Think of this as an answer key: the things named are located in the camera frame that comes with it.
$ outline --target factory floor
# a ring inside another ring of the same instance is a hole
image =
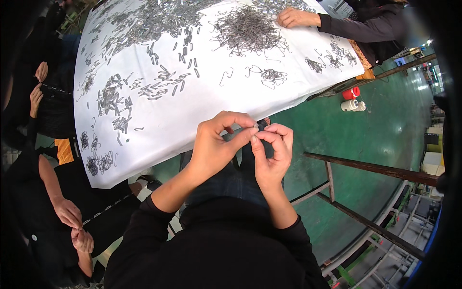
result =
[[[395,67],[388,61],[384,70]],[[381,73],[376,68],[375,74]],[[340,94],[316,98],[270,116],[273,123],[293,129],[292,164],[285,177],[287,197],[293,199],[327,180],[324,163],[303,156],[303,152],[331,155],[385,166],[418,171],[424,151],[424,133],[430,126],[432,91],[420,71],[408,69],[408,77],[397,73],[361,86],[365,111],[344,112]],[[52,145],[39,135],[37,146]],[[179,168],[176,156],[143,174],[166,182]],[[332,165],[335,199],[368,219],[374,219],[398,186],[400,180],[350,167]],[[139,198],[149,192],[144,189]],[[364,226],[314,196],[295,207],[301,215],[319,264],[340,252],[364,230]],[[172,222],[177,231],[178,218]],[[106,264],[116,241],[98,258]]]

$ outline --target blue jeans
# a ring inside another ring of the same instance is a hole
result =
[[[259,130],[263,130],[266,123],[258,122]],[[273,157],[273,147],[263,141],[267,158]],[[192,150],[182,154],[182,170],[191,160]],[[235,197],[268,208],[260,187],[255,179],[255,157],[250,142],[242,148],[242,161],[239,169],[228,163],[224,169],[198,186],[184,202],[180,214],[188,206],[196,206],[217,197]]]
[[[59,73],[63,74],[74,69],[81,37],[82,35],[80,34],[63,35],[61,39],[61,59],[58,65]]]

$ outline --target foot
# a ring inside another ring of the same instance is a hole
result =
[[[155,191],[158,187],[162,185],[162,183],[158,179],[156,179],[155,176],[141,175],[136,180],[140,179],[147,181],[146,188],[150,191]]]

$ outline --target white container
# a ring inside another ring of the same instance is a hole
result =
[[[358,108],[358,101],[355,99],[344,101],[342,102],[341,107],[343,111],[352,111]]]
[[[366,110],[366,104],[364,101],[361,101],[358,103],[358,107],[355,108],[353,111],[365,111]]]

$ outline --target red lid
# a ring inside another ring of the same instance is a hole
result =
[[[361,92],[359,92],[359,87],[357,87],[357,86],[353,87],[353,93],[354,93],[354,95],[359,96],[359,94],[361,93]]]

